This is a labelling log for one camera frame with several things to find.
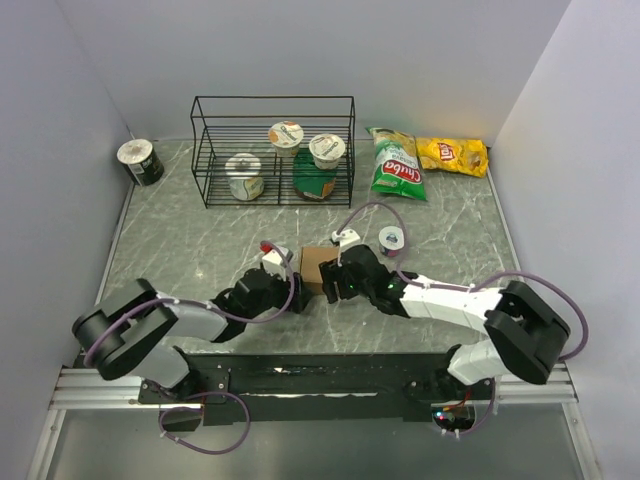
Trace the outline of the pale yogurt cup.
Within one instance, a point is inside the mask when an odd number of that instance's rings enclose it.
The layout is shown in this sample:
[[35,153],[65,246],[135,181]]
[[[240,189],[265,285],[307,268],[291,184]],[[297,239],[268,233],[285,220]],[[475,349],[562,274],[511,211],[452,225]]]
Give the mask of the pale yogurt cup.
[[261,161],[250,153],[238,153],[225,163],[225,174],[232,196],[240,201],[252,201],[264,191]]

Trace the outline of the green Chuba chips bag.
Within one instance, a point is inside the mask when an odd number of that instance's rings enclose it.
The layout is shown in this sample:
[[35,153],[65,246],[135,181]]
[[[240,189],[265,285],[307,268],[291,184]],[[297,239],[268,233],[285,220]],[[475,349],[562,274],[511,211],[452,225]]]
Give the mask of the green Chuba chips bag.
[[401,131],[368,127],[374,145],[375,170],[371,190],[426,201],[416,139]]

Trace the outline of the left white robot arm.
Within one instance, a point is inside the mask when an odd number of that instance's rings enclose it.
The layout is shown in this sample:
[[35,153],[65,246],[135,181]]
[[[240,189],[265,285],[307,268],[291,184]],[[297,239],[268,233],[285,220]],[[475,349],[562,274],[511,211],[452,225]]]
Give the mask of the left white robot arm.
[[85,350],[86,364],[103,379],[139,376],[174,401],[185,402],[197,392],[198,373],[187,354],[165,345],[165,338],[225,343],[246,330],[241,318],[258,323],[261,314],[274,308],[300,314],[312,297],[299,273],[288,280],[262,267],[247,270],[204,305],[170,298],[140,278],[81,315],[71,331]]

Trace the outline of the green lidded brown jar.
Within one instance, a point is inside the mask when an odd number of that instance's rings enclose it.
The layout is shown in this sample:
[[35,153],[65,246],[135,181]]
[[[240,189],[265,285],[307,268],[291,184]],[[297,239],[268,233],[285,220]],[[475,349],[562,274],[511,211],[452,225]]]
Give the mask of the green lidded brown jar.
[[308,148],[301,148],[294,158],[293,186],[302,198],[321,201],[334,190],[336,169],[320,169]]

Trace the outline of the aluminium rail frame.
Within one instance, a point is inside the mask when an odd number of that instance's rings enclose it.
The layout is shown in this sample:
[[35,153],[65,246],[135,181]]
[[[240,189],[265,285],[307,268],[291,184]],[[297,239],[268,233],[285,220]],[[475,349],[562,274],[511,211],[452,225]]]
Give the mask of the aluminium rail frame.
[[[144,405],[138,401],[138,392],[147,387],[146,382],[139,377],[128,377],[109,383],[102,380],[95,370],[63,367],[48,405],[44,427],[27,477],[48,478],[64,421],[71,411],[155,411],[161,407],[160,404]],[[496,384],[496,391],[493,414],[498,412],[501,405],[561,406],[569,435],[569,446],[576,456],[580,475],[584,479],[602,477],[578,407],[579,396],[568,366],[556,366],[552,381],[545,386],[528,386],[512,376],[507,376]]]

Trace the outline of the yellow Lays chips bag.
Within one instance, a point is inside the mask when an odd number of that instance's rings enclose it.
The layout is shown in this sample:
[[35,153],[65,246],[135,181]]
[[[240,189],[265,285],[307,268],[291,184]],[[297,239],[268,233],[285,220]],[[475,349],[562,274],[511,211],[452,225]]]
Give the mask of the yellow Lays chips bag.
[[477,178],[486,176],[489,157],[482,140],[417,137],[416,147],[424,170],[442,170]]

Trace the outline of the orange yogurt cup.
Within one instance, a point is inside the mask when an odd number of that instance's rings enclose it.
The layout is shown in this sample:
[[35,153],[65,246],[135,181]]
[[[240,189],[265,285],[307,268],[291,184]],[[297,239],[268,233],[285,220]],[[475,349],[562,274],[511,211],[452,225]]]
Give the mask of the orange yogurt cup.
[[268,137],[279,157],[293,158],[304,139],[304,130],[295,122],[281,121],[270,127]]

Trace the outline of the brown cardboard box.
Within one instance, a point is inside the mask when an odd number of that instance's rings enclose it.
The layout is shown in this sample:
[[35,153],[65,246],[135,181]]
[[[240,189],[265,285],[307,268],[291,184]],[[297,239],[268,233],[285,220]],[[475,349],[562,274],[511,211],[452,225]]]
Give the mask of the brown cardboard box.
[[305,286],[314,294],[322,295],[322,276],[319,265],[338,257],[337,247],[305,246],[301,249],[299,272]]

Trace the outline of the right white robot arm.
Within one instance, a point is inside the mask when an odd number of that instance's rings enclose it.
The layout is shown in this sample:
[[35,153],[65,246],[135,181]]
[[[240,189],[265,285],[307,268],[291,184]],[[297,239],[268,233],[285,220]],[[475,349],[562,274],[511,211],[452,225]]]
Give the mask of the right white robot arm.
[[520,281],[481,290],[442,283],[391,271],[366,245],[322,262],[319,271],[330,303],[361,296],[387,315],[440,320],[485,335],[485,340],[447,352],[437,386],[452,399],[481,380],[507,374],[544,385],[571,333],[560,315]]

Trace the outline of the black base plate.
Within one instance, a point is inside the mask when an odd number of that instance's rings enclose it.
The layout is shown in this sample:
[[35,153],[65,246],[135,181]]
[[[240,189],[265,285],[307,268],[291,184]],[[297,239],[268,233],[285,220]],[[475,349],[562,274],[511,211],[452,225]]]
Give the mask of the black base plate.
[[168,429],[189,422],[400,419],[430,422],[436,406],[484,401],[515,378],[543,385],[547,373],[510,371],[494,358],[475,365],[447,354],[186,354],[177,386],[141,374],[137,402],[158,406]]

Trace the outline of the black chips can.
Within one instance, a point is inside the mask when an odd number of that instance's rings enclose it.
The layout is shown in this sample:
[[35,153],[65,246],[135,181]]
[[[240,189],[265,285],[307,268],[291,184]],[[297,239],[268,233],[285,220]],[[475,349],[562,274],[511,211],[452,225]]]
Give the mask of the black chips can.
[[149,140],[130,140],[119,147],[116,156],[138,186],[150,186],[164,174],[164,166]]

